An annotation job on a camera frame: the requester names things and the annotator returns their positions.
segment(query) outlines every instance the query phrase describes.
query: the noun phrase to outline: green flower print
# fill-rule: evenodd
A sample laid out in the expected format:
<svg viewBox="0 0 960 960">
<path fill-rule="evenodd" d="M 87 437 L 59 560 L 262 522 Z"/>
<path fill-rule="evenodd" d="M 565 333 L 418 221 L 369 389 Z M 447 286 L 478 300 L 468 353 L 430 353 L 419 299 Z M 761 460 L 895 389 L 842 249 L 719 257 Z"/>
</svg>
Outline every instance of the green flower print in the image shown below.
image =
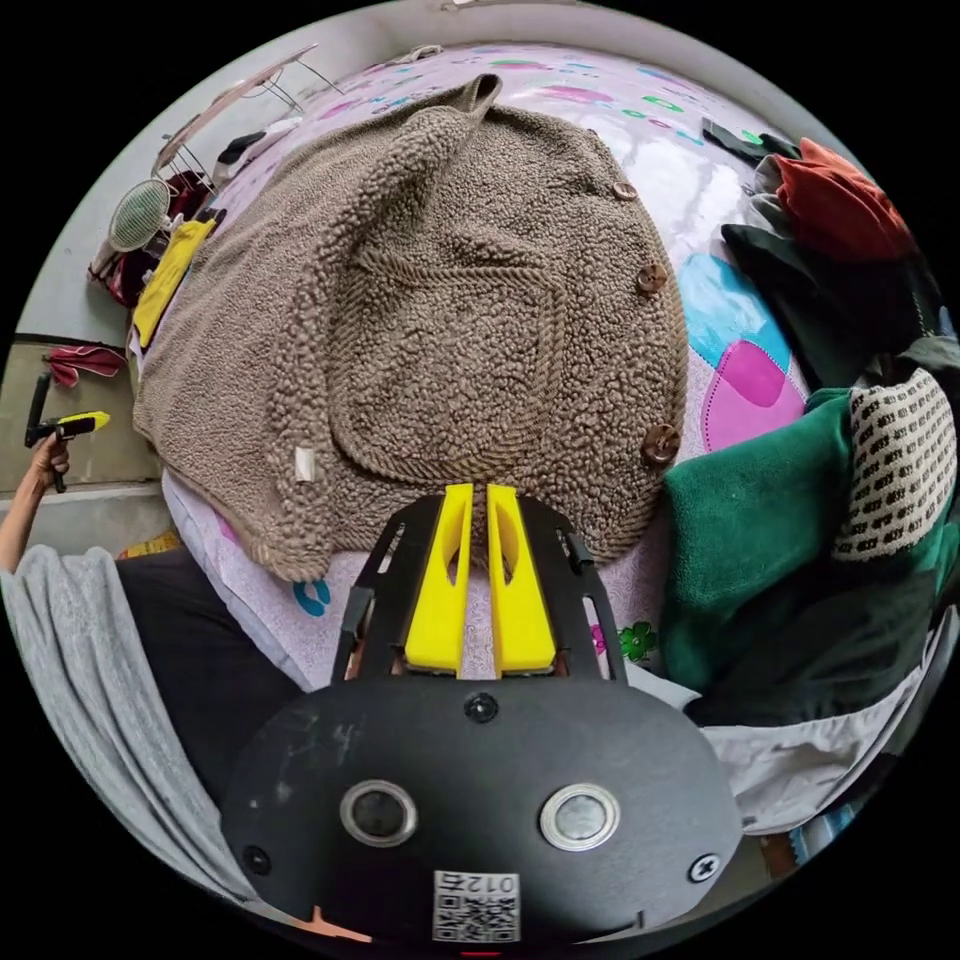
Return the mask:
<svg viewBox="0 0 960 960">
<path fill-rule="evenodd" d="M 649 623 L 638 621 L 620 631 L 620 650 L 631 663 L 642 663 L 657 649 L 657 635 Z"/>
</svg>

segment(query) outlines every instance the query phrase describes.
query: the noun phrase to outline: wooden button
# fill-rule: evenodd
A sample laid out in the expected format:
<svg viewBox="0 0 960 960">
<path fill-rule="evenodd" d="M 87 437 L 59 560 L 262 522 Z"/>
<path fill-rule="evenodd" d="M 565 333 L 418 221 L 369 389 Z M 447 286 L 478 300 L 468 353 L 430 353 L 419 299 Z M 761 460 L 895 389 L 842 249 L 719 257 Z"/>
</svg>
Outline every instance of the wooden button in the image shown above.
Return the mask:
<svg viewBox="0 0 960 960">
<path fill-rule="evenodd" d="M 636 200 L 637 188 L 632 183 L 627 183 L 626 180 L 621 180 L 620 183 L 615 183 L 613 185 L 613 195 L 618 200 Z"/>
<path fill-rule="evenodd" d="M 643 438 L 644 458 L 658 467 L 672 463 L 679 451 L 680 431 L 669 423 L 651 427 Z"/>
<path fill-rule="evenodd" d="M 637 286 L 641 293 L 656 293 L 667 282 L 667 271 L 662 263 L 650 263 L 640 268 Z"/>
</svg>

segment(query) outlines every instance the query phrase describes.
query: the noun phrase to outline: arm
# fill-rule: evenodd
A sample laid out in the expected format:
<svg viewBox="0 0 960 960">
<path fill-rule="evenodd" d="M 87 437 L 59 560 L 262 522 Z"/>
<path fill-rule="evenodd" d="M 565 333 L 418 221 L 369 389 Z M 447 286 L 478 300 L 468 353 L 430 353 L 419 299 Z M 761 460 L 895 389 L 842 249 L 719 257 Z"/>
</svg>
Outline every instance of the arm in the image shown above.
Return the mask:
<svg viewBox="0 0 960 960">
<path fill-rule="evenodd" d="M 14 573 L 20 564 L 40 501 L 53 483 L 56 473 L 66 473 L 66 445 L 55 436 L 47 437 L 36 448 L 30 468 L 13 495 L 10 512 L 0 524 L 0 570 Z"/>
</svg>

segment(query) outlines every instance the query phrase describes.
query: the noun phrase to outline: grey sleeve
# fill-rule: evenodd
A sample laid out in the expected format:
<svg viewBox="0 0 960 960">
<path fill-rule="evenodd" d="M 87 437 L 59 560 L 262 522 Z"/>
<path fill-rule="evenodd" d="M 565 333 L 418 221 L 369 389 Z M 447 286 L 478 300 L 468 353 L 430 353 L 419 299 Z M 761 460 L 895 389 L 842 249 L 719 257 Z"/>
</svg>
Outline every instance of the grey sleeve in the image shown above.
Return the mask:
<svg viewBox="0 0 960 960">
<path fill-rule="evenodd" d="M 264 913 L 170 723 L 110 554 L 34 547 L 0 591 L 47 720 L 100 799 L 185 878 Z"/>
</svg>

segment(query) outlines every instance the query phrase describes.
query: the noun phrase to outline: screw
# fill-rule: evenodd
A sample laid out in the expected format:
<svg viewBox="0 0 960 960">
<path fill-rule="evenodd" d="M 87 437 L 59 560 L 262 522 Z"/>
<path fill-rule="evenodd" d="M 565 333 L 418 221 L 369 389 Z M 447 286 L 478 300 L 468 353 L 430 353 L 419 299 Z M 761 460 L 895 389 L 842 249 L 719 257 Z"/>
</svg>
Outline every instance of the screw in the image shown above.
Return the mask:
<svg viewBox="0 0 960 960">
<path fill-rule="evenodd" d="M 243 848 L 244 866 L 258 877 L 265 877 L 271 870 L 270 858 L 259 847 Z"/>
<path fill-rule="evenodd" d="M 693 861 L 687 871 L 691 883 L 703 883 L 716 875 L 720 869 L 720 858 L 715 853 L 707 853 Z"/>
<path fill-rule="evenodd" d="M 463 705 L 463 712 L 474 723 L 489 723 L 499 712 L 497 701 L 489 693 L 475 693 Z"/>
</svg>

